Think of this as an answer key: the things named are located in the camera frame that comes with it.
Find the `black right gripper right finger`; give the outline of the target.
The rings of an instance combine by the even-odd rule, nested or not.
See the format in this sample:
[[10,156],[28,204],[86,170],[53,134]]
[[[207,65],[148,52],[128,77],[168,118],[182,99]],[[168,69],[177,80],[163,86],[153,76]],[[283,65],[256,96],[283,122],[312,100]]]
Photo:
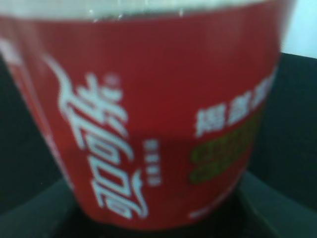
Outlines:
[[242,204],[270,238],[315,238],[317,213],[284,196],[250,172],[239,186]]

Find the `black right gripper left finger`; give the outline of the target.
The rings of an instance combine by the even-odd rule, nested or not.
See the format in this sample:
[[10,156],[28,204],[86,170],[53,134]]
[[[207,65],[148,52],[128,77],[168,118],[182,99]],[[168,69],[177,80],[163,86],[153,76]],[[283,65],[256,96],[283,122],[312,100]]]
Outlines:
[[0,216],[2,238],[52,238],[77,208],[66,184],[59,179],[28,202]]

